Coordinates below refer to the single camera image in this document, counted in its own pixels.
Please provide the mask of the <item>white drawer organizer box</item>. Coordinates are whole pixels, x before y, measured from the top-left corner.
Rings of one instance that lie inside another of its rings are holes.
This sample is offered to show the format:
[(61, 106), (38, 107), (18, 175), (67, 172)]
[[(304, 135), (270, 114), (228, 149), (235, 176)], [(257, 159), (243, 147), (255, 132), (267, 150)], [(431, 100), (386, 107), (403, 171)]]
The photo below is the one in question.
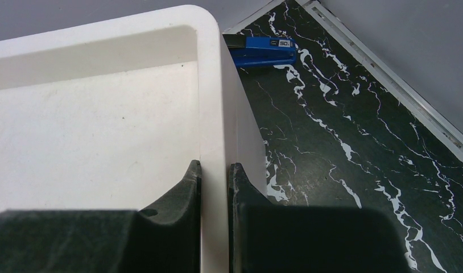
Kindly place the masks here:
[(227, 178), (264, 144), (218, 23), (182, 5), (0, 41), (0, 212), (141, 209), (202, 166), (202, 272), (228, 272)]

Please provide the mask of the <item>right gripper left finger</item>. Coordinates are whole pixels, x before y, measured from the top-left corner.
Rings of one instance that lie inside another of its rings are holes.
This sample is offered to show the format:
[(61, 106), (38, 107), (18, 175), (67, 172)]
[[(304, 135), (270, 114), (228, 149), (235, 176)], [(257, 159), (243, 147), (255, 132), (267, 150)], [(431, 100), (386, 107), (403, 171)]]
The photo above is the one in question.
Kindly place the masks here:
[(199, 272), (201, 164), (142, 210), (0, 213), (0, 272)]

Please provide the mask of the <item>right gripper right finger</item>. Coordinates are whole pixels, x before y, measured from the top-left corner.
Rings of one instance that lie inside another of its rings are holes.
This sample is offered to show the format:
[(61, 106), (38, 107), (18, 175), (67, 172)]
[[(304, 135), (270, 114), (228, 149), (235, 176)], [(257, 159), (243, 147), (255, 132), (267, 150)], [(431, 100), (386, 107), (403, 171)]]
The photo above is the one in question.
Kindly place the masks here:
[(410, 272), (382, 213), (275, 205), (240, 163), (229, 170), (228, 216), (230, 272)]

